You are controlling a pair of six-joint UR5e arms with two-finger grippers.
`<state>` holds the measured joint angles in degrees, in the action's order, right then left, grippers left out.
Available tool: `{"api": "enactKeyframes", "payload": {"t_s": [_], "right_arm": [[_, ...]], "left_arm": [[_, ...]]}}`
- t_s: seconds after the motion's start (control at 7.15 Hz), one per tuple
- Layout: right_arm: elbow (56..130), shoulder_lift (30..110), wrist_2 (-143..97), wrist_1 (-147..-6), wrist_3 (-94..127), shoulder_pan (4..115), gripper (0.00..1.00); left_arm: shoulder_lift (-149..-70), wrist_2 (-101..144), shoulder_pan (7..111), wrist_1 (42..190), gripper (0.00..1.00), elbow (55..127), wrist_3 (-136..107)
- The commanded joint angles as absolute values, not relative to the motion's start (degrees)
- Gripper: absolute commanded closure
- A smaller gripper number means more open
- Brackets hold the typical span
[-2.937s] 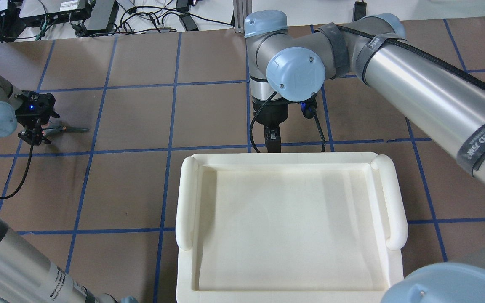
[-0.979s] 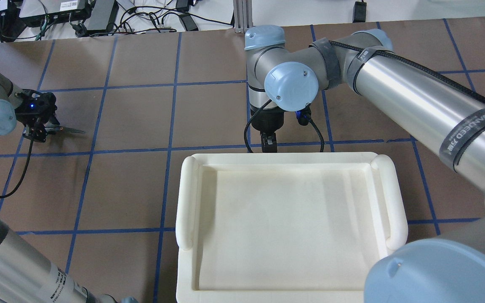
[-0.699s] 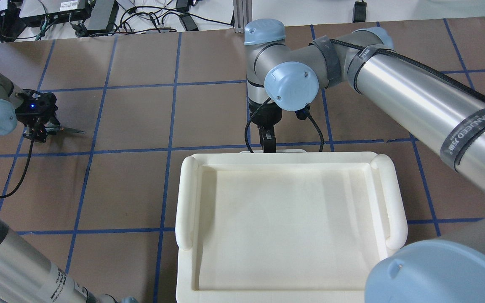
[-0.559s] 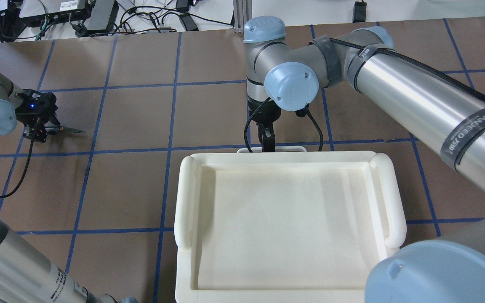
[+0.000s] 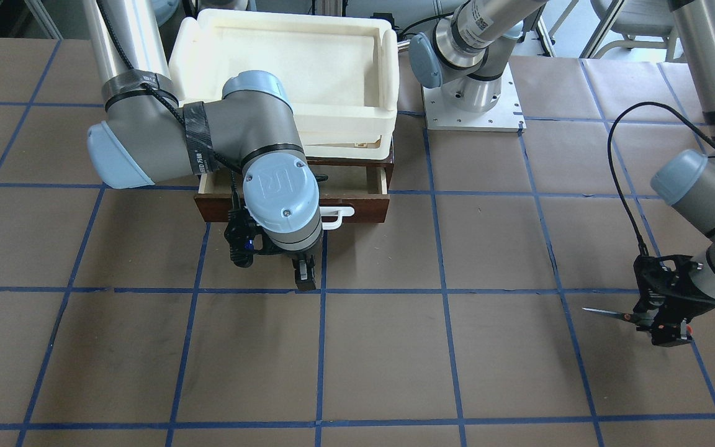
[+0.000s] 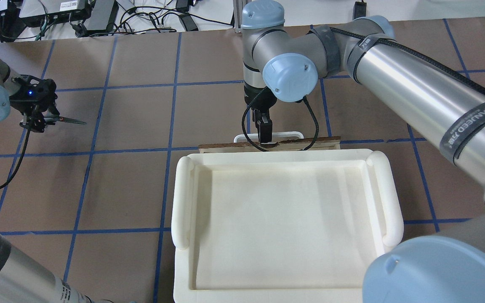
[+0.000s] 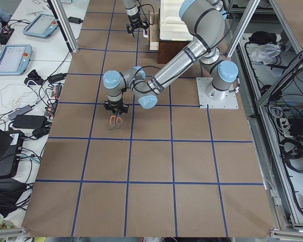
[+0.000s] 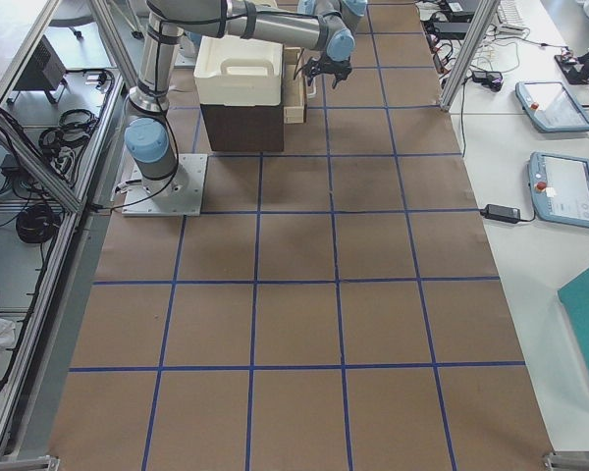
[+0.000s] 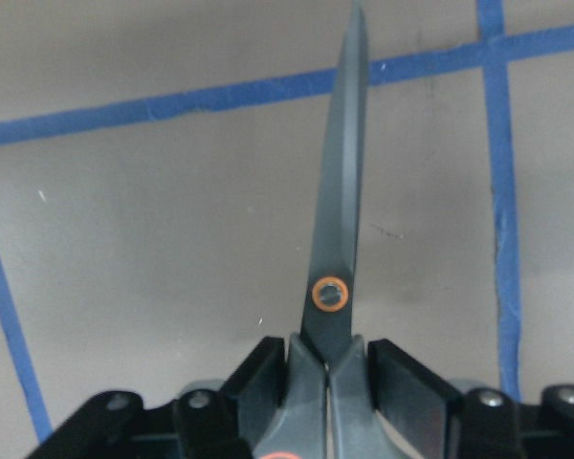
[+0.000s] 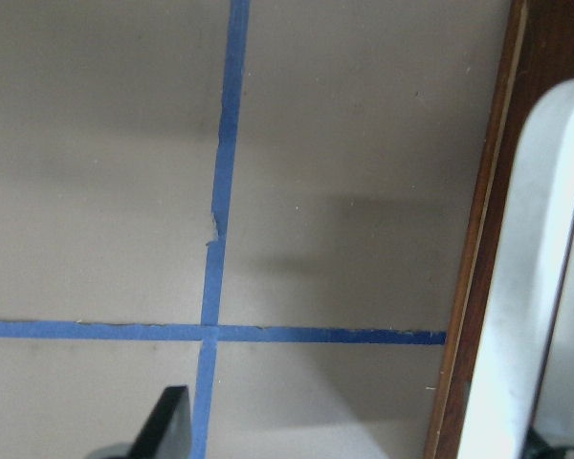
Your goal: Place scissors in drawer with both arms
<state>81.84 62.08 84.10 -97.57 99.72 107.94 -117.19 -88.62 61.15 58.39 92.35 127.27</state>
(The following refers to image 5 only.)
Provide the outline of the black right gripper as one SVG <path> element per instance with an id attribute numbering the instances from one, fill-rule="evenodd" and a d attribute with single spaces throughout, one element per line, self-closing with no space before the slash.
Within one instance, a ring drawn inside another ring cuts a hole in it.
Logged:
<path id="1" fill-rule="evenodd" d="M 280 248 L 269 238 L 247 209 L 233 207 L 228 212 L 224 237 L 230 246 L 230 260 L 238 267 L 250 267 L 256 255 L 287 255 L 292 258 L 296 289 L 301 292 L 316 291 L 315 255 L 295 253 Z"/>

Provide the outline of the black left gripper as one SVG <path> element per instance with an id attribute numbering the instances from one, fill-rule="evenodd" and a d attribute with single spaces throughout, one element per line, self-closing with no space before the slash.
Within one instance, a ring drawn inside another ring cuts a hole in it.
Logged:
<path id="1" fill-rule="evenodd" d="M 639 255 L 633 269 L 639 288 L 633 314 L 644 318 L 641 327 L 652 333 L 652 344 L 667 348 L 691 343 L 693 329 L 688 323 L 706 312 L 706 294 L 690 275 L 701 271 L 703 264 L 688 255 Z"/>

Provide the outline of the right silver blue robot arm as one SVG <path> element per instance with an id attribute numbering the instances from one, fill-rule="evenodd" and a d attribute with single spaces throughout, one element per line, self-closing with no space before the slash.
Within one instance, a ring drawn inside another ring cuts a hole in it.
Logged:
<path id="1" fill-rule="evenodd" d="M 181 105 L 156 16 L 148 1 L 85 1 L 107 118 L 88 131 L 97 175 L 112 189 L 136 189 L 229 169 L 224 236 L 231 261 L 285 254 L 296 287 L 315 289 L 314 249 L 324 228 L 320 187 L 307 162 L 280 80 L 246 71 L 222 98 Z"/>

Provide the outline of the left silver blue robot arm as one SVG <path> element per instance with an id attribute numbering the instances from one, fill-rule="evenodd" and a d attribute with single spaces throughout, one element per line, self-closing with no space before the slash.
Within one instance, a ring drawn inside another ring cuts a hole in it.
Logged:
<path id="1" fill-rule="evenodd" d="M 440 18 L 428 33 L 408 44 L 409 61 L 428 89 L 454 82 L 494 82 L 511 49 L 501 40 L 517 38 L 520 23 L 540 1 L 468 1 Z M 684 150 L 653 175 L 652 189 L 704 237 L 710 246 L 695 255 L 653 257 L 638 227 L 634 274 L 639 300 L 630 312 L 598 309 L 596 314 L 633 323 L 657 347 L 692 342 L 690 322 L 715 309 L 715 1 L 667 1 L 697 90 L 708 133 L 699 136 L 712 155 Z"/>

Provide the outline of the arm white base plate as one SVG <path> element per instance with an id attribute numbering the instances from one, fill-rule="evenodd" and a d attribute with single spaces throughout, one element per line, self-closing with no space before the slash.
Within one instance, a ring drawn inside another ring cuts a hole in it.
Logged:
<path id="1" fill-rule="evenodd" d="M 511 67 L 500 78 L 482 81 L 465 77 L 439 88 L 422 88 L 429 130 L 524 131 Z"/>

